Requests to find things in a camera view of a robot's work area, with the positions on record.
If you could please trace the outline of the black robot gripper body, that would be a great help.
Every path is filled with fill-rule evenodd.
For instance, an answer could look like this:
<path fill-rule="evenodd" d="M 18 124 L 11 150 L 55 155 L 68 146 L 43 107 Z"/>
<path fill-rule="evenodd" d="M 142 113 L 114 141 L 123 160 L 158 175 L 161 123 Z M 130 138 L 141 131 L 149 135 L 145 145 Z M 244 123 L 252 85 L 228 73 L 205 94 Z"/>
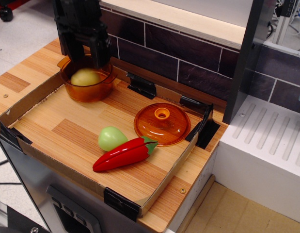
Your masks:
<path fill-rule="evenodd" d="M 77 41 L 89 46 L 94 38 L 108 40 L 98 0 L 54 0 L 53 8 L 61 44 Z"/>

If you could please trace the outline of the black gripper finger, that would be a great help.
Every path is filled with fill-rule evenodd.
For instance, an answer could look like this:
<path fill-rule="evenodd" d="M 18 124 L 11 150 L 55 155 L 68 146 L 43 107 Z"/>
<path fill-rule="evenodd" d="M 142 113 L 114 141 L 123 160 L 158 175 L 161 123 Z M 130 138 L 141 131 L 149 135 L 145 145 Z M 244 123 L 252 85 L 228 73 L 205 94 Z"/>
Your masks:
<path fill-rule="evenodd" d="M 104 67 L 110 61 L 110 38 L 108 36 L 105 38 L 93 36 L 90 38 L 89 46 L 95 68 Z"/>
<path fill-rule="evenodd" d="M 84 56 L 83 44 L 73 33 L 59 34 L 59 41 L 62 54 L 67 55 L 71 61 L 77 62 Z"/>

